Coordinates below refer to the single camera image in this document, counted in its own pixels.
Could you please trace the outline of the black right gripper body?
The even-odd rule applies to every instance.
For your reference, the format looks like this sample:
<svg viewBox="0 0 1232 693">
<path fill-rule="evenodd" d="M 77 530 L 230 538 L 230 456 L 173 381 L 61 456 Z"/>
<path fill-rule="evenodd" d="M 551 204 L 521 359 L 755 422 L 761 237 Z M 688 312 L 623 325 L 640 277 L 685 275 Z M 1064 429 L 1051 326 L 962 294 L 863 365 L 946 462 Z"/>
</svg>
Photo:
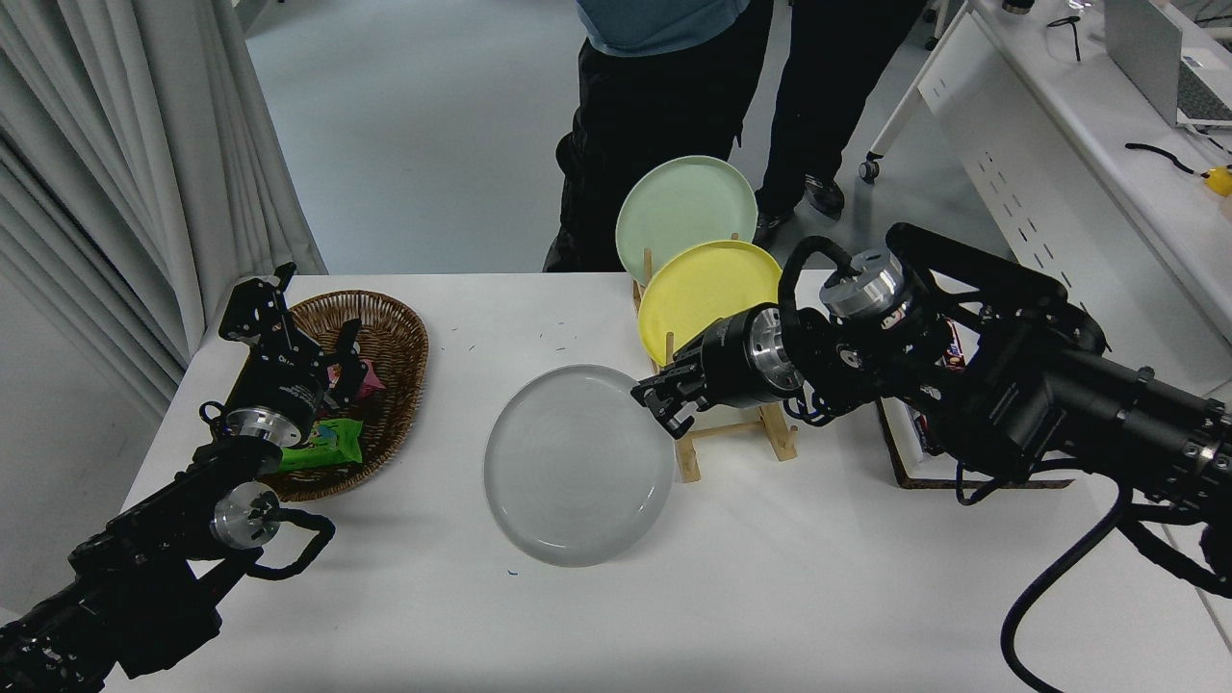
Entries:
<svg viewBox="0 0 1232 693">
<path fill-rule="evenodd" d="M 731 404 L 745 409 L 772 402 L 772 387 L 752 356 L 752 333 L 756 317 L 766 310 L 754 306 L 727 319 L 715 321 L 691 342 L 703 379 L 697 407 L 708 409 Z"/>
</svg>

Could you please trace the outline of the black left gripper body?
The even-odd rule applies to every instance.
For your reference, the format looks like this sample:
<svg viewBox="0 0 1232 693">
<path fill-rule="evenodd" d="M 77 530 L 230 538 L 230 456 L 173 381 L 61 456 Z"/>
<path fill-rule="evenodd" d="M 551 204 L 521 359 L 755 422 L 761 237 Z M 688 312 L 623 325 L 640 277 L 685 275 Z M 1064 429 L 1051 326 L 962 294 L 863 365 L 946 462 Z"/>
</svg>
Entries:
<svg viewBox="0 0 1232 693">
<path fill-rule="evenodd" d="M 308 437 L 322 407 L 324 351 L 262 351 L 251 346 L 227 400 L 227 428 L 241 437 Z"/>
</svg>

